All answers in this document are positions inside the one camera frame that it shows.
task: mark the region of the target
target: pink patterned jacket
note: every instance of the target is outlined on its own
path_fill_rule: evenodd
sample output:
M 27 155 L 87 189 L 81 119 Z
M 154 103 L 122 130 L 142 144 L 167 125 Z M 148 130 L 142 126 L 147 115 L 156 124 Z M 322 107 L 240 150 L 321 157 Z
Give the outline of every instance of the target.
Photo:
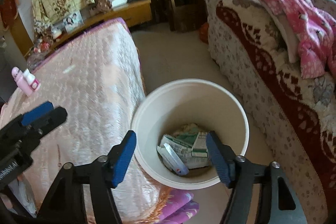
M 263 0 L 274 13 L 285 13 L 300 43 L 302 78 L 325 73 L 326 63 L 336 78 L 336 21 L 327 12 L 313 6 L 311 0 Z

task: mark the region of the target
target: white bottle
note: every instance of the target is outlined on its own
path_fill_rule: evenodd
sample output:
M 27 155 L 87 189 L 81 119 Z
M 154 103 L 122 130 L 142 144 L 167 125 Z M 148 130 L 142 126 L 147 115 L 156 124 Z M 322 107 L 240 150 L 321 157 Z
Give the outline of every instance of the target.
M 28 69 L 25 70 L 25 72 L 23 73 L 23 77 L 26 79 L 28 85 L 30 85 L 30 87 L 34 90 L 34 91 L 37 91 L 41 84 L 40 82 L 36 79 L 36 77 L 31 74 L 29 72 Z

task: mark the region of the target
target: red cloth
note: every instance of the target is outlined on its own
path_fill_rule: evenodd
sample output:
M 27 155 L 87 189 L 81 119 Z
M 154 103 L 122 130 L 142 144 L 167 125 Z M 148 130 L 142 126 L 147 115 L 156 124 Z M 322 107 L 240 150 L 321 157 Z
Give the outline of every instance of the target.
M 0 15 L 4 30 L 8 30 L 17 18 L 18 11 L 15 0 L 4 0 L 0 4 Z

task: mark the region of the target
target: floral blanket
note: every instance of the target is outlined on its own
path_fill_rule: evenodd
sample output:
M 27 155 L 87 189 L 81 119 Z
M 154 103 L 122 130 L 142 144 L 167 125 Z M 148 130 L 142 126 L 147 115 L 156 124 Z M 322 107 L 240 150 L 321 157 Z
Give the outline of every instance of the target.
M 311 0 L 262 0 L 275 15 L 285 13 L 300 40 L 302 78 L 325 73 L 325 65 L 336 78 L 336 21 L 327 12 L 313 6 Z
M 300 77 L 257 0 L 206 0 L 209 52 L 265 135 L 305 212 L 324 223 L 336 208 L 336 92 L 330 73 Z

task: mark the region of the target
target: orange object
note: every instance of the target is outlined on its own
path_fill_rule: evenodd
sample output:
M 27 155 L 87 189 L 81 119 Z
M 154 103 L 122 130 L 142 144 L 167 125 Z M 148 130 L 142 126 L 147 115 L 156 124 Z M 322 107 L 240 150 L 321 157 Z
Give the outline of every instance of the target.
M 209 44 L 208 42 L 208 30 L 209 30 L 209 23 L 204 23 L 199 29 L 199 38 L 205 44 Z

